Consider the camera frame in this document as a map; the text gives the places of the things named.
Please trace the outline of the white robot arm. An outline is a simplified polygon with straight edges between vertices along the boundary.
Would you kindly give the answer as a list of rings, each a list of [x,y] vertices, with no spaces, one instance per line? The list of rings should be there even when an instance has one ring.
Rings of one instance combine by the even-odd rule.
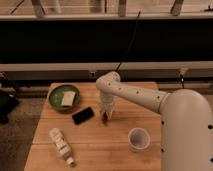
[[[117,72],[99,77],[96,87],[100,114],[108,120],[115,96],[161,115],[161,171],[213,171],[213,111],[203,95],[130,86]]]

